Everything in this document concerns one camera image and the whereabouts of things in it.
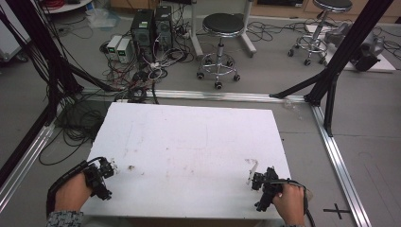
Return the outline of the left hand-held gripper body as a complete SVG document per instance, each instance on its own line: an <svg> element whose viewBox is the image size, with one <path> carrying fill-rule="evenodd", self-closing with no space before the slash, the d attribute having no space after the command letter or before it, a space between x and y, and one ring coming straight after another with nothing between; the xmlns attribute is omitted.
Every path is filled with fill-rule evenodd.
<svg viewBox="0 0 401 227"><path fill-rule="evenodd" d="M107 189L104 183L114 175L112 164L105 157L97 157L88 163L88 166L83 169L85 182L92 189L91 196L97 196L102 200L109 200L112 197L112 192Z"/></svg>

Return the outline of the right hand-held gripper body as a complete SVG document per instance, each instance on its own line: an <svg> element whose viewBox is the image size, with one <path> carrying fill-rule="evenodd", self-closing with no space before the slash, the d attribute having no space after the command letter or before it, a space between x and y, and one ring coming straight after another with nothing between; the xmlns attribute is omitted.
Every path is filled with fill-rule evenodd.
<svg viewBox="0 0 401 227"><path fill-rule="evenodd" d="M252 178L252 190L261 189L261 199L254 205L258 212L265 212L275 195L282 191L278 183L279 177L273 167L268 167L265 173L255 172Z"/></svg>

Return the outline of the person's left hand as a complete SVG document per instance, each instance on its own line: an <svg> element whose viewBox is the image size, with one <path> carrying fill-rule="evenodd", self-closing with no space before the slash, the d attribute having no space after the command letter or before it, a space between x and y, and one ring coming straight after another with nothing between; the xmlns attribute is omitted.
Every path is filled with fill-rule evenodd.
<svg viewBox="0 0 401 227"><path fill-rule="evenodd" d="M92 189L86 184L85 175L79 173L57 191L55 210L79 212L91 194Z"/></svg>

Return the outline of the person's right hand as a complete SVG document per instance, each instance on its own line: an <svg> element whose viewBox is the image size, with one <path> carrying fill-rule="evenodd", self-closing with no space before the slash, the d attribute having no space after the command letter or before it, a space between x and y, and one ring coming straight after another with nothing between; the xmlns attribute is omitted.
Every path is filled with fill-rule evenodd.
<svg viewBox="0 0 401 227"><path fill-rule="evenodd" d="M284 184L283 191L272 200L278 214L287 227L305 227L304 190L291 184Z"/></svg>

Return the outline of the white power supply box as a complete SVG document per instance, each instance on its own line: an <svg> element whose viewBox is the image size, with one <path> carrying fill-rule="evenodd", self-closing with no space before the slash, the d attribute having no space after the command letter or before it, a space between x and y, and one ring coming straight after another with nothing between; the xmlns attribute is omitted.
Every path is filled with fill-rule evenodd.
<svg viewBox="0 0 401 227"><path fill-rule="evenodd" d="M117 47L119 46L121 39L122 39L121 35L114 35L106 46L109 58L112 61L118 60Z"/></svg>
<svg viewBox="0 0 401 227"><path fill-rule="evenodd" d="M131 60L131 42L128 38L123 38L117 47L118 59L121 63L128 63Z"/></svg>

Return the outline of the black computer tower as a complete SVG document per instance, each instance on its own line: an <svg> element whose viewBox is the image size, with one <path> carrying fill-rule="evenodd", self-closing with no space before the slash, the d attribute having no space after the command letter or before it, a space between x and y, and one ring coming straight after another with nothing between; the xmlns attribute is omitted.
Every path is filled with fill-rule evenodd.
<svg viewBox="0 0 401 227"><path fill-rule="evenodd" d="M152 9L139 9L136 11L131 23L131 36L137 59L141 62L154 62L152 54L154 42Z"/></svg>
<svg viewBox="0 0 401 227"><path fill-rule="evenodd" d="M172 8L171 6L158 6L155 10L155 26L157 41L161 50L167 51L172 43Z"/></svg>

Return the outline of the white stand legs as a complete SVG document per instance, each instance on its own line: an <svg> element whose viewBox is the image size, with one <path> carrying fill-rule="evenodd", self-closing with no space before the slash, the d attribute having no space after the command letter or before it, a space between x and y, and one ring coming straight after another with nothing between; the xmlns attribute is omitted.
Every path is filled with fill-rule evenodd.
<svg viewBox="0 0 401 227"><path fill-rule="evenodd" d="M245 0L244 13L243 13L243 22L244 22L244 30L240 35L240 39L245 44L246 49L249 52L250 57L256 53L256 48L251 42L250 38L247 35L248 31L248 23L250 19L251 9L253 6L254 0ZM196 52L196 57L199 59L203 56L203 51L201 49L200 42L197 37L197 3L198 0L190 0L191 2L191 29L189 30L190 40Z"/></svg>

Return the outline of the black round stool chrome base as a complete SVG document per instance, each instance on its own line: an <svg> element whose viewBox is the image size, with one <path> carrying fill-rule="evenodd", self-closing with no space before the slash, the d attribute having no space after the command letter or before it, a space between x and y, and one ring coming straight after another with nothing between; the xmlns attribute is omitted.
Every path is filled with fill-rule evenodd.
<svg viewBox="0 0 401 227"><path fill-rule="evenodd" d="M202 28L208 34L219 37L219 42L215 53L208 53L201 58L197 79L204 79L205 74L214 75L214 86L218 90L223 87L219 81L221 76L234 74L233 80L239 81L234 58L223 51L223 39L238 37L245 28L243 21L233 14L214 13L203 19Z"/></svg>
<svg viewBox="0 0 401 227"><path fill-rule="evenodd" d="M311 64L310 58L313 54L321 57L320 64L325 63L325 57L327 55L327 43L320 38L320 35L328 14L330 12L344 13L349 11L353 6L350 0L312 0L312 3L322 11L318 15L318 25L312 33L308 33L299 37L295 44L288 51L289 57L292 57L297 49L306 51L307 57L304 60L305 66Z"/></svg>

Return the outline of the clear plastic bag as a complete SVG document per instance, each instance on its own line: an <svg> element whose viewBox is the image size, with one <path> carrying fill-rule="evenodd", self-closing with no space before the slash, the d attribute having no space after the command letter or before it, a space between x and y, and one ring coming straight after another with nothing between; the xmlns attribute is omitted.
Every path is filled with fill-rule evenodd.
<svg viewBox="0 0 401 227"><path fill-rule="evenodd" d="M89 9L85 11L88 25L91 28L116 27L120 18L107 9Z"/></svg>

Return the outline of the grey device on white board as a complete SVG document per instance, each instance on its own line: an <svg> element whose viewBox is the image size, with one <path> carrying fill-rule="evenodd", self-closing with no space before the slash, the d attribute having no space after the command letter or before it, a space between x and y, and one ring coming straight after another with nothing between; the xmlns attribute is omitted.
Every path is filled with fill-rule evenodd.
<svg viewBox="0 0 401 227"><path fill-rule="evenodd" d="M320 48L326 48L326 52L322 52L325 64L331 61L349 28L346 23L340 27L323 26L318 38L322 40ZM344 69L358 72L394 72L395 67L382 55L383 51L384 40L370 33Z"/></svg>

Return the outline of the white round table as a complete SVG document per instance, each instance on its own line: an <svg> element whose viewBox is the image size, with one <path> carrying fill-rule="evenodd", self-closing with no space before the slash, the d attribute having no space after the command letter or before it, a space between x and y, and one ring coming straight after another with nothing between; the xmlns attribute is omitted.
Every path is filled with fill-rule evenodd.
<svg viewBox="0 0 401 227"><path fill-rule="evenodd" d="M74 9L94 7L93 0L41 0L40 7L46 14L61 13Z"/></svg>

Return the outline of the aluminium floor rail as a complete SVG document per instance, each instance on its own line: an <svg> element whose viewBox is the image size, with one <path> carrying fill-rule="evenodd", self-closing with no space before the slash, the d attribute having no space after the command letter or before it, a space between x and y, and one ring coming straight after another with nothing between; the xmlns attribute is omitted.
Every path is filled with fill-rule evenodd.
<svg viewBox="0 0 401 227"><path fill-rule="evenodd" d="M224 92L200 92L179 90L156 90L154 93L147 91L148 97L156 96L157 99L191 99L207 101L230 101L250 103L305 103L302 96L287 96L284 98L272 97L265 94L244 94Z"/></svg>
<svg viewBox="0 0 401 227"><path fill-rule="evenodd" d="M359 194L354 186L351 175L348 172L346 164L340 153L340 149L333 136L330 136L328 131L323 126L323 111L320 107L312 107L311 111L314 114L317 126L321 133L329 160L336 172L340 187L348 203L354 223L357 227L373 227L365 208L361 202Z"/></svg>
<svg viewBox="0 0 401 227"><path fill-rule="evenodd" d="M55 125L43 126L38 134L34 137L32 143L26 149L22 160L19 161L16 167L11 171L5 181L5 184L0 187L0 214L7 207L10 199L24 180L26 174L33 166L35 160L39 157L40 152L44 149L47 142L51 138L55 130Z"/></svg>

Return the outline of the black metal frame post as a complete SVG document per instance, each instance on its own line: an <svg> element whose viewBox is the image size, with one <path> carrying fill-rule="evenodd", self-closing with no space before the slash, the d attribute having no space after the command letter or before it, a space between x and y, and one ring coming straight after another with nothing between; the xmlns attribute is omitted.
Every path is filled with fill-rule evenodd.
<svg viewBox="0 0 401 227"><path fill-rule="evenodd" d="M31 0L5 0L5 2L21 23L33 42L34 47L39 51L38 55L34 54L32 49L27 45L26 39L22 37L7 15L0 10L0 20L27 53L39 76L47 84L46 94L48 104L44 111L44 124L46 126L49 126L56 118L59 102L63 98L74 96L83 90L83 87L77 82L75 76L89 81L103 91L117 92L116 88L91 76L83 69L79 69L61 55L60 50L50 35L48 26Z"/></svg>
<svg viewBox="0 0 401 227"><path fill-rule="evenodd" d="M368 0L334 56L319 74L270 97L284 98L313 84L312 90L304 96L304 100L311 106L319 106L322 98L326 96L323 128L332 137L332 117L340 73L392 2L393 0Z"/></svg>

